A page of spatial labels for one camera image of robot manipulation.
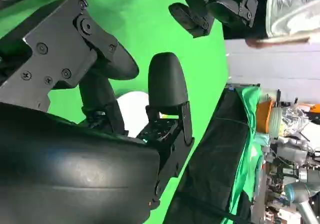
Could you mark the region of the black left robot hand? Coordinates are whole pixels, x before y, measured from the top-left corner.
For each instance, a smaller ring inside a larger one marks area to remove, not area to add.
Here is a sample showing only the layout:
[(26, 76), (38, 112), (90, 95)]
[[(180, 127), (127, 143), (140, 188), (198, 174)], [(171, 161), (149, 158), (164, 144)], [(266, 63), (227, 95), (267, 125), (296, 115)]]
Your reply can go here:
[(253, 30), (259, 0), (185, 0), (168, 9), (193, 38), (210, 34), (214, 21), (223, 26), (225, 37), (235, 38)]

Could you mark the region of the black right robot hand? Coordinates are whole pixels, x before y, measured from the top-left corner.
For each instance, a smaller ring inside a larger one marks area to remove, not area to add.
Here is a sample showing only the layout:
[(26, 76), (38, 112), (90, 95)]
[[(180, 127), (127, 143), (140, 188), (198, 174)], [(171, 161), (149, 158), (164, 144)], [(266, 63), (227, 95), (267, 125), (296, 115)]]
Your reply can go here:
[(171, 52), (151, 59), (148, 123), (128, 136), (110, 79), (134, 79), (139, 67), (87, 5), (53, 1), (1, 38), (3, 224), (141, 224), (194, 144)]

